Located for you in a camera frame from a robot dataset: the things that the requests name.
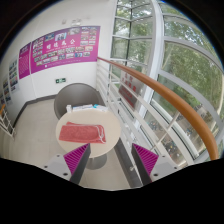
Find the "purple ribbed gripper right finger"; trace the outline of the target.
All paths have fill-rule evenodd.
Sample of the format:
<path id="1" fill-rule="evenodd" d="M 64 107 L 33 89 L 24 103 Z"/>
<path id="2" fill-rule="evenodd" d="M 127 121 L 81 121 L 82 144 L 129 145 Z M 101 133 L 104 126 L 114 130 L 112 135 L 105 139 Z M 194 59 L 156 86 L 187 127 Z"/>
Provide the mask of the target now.
<path id="1" fill-rule="evenodd" d="M 131 153 L 143 185 L 150 184 L 179 170 L 178 166 L 166 155 L 156 155 L 137 144 L 132 144 Z"/>

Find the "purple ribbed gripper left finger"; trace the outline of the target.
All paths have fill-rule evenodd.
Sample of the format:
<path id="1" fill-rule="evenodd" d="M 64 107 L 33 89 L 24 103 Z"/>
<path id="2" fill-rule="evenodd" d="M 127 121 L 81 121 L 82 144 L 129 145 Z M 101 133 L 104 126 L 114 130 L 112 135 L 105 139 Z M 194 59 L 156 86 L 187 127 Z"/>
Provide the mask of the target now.
<path id="1" fill-rule="evenodd" d="M 43 166 L 43 169 L 74 184 L 79 184 L 90 153 L 90 145 L 82 145 L 65 155 L 56 154 Z"/>

